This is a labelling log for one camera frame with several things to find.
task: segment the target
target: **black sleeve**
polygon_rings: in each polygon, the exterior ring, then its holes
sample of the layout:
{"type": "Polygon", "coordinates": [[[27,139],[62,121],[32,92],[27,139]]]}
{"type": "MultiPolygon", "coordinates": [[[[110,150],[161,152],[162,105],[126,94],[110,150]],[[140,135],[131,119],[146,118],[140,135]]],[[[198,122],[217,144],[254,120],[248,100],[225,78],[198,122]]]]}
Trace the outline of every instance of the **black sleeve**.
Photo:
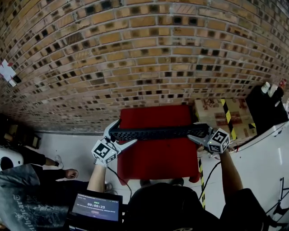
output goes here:
{"type": "Polygon", "coordinates": [[[43,170],[42,167],[40,166],[36,166],[36,165],[32,165],[32,166],[39,178],[40,184],[44,184],[47,182],[65,178],[65,171],[63,169],[43,170]]]}
{"type": "Polygon", "coordinates": [[[235,230],[266,230],[266,213],[250,189],[243,189],[232,195],[220,218],[222,224],[235,230]]]}

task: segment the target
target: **brick wall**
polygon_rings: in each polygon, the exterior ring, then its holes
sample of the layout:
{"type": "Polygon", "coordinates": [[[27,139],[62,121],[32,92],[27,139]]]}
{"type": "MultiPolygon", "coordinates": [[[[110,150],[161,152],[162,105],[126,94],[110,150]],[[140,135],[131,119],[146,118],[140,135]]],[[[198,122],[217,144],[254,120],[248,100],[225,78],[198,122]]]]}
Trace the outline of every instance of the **brick wall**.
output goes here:
{"type": "Polygon", "coordinates": [[[37,130],[99,132],[122,108],[245,97],[279,83],[289,20],[269,0],[0,1],[0,112],[37,130]]]}

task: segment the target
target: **black keyboard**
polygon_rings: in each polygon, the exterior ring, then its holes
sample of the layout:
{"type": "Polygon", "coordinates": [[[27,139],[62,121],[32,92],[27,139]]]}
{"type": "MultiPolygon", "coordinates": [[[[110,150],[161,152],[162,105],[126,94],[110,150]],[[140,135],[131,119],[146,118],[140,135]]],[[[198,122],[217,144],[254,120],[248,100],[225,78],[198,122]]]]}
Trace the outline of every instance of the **black keyboard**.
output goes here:
{"type": "Polygon", "coordinates": [[[132,139],[173,139],[193,135],[204,138],[208,134],[207,124],[188,125],[179,127],[146,128],[146,129],[111,129],[110,136],[116,140],[129,141],[132,139]]]}

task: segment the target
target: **cardboard box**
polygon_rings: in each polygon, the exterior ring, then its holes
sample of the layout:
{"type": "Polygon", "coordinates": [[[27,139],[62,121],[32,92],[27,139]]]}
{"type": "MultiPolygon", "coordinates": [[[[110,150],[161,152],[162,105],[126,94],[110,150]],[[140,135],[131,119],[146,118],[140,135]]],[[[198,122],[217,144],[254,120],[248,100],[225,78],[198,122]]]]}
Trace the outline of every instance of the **cardboard box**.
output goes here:
{"type": "Polygon", "coordinates": [[[233,140],[224,107],[219,99],[195,100],[194,113],[200,122],[213,128],[221,128],[230,134],[230,146],[238,146],[257,135],[254,120],[244,99],[225,99],[237,139],[233,140]]]}

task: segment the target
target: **red object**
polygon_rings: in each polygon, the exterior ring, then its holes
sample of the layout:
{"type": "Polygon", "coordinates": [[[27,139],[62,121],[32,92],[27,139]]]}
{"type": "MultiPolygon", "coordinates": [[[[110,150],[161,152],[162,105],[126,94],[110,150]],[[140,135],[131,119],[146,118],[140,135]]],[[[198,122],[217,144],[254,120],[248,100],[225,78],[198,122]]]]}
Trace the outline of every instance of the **red object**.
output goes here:
{"type": "MultiPolygon", "coordinates": [[[[190,108],[160,106],[121,111],[122,129],[185,126],[192,124],[190,108]]],[[[196,145],[188,138],[143,140],[124,150],[118,157],[118,175],[130,179],[156,180],[200,178],[196,145]]]]}

